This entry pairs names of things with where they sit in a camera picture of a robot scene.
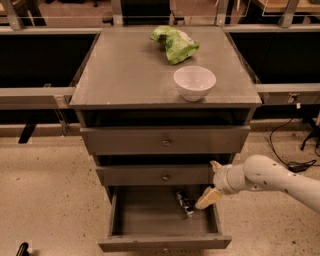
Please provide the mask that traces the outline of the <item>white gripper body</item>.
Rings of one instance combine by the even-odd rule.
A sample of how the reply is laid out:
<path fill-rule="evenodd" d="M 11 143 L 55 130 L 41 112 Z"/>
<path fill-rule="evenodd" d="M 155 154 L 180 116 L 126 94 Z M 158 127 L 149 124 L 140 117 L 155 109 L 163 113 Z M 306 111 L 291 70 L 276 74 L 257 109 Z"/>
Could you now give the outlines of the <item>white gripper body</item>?
<path fill-rule="evenodd" d="M 245 188 L 243 165 L 222 165 L 220 170 L 214 172 L 213 184 L 225 195 L 240 192 Z"/>

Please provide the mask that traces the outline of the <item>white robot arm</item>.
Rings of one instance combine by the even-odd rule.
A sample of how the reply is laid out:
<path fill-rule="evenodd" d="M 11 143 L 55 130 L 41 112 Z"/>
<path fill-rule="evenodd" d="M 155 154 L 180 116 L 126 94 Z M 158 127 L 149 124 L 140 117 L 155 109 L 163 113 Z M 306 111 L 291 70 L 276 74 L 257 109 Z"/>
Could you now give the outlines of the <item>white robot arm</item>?
<path fill-rule="evenodd" d="M 210 162 L 214 187 L 207 187 L 197 200 L 199 210 L 217 203 L 223 195 L 241 191 L 280 191 L 320 213 L 320 181 L 293 173 L 264 155 L 252 155 L 242 164 Z"/>

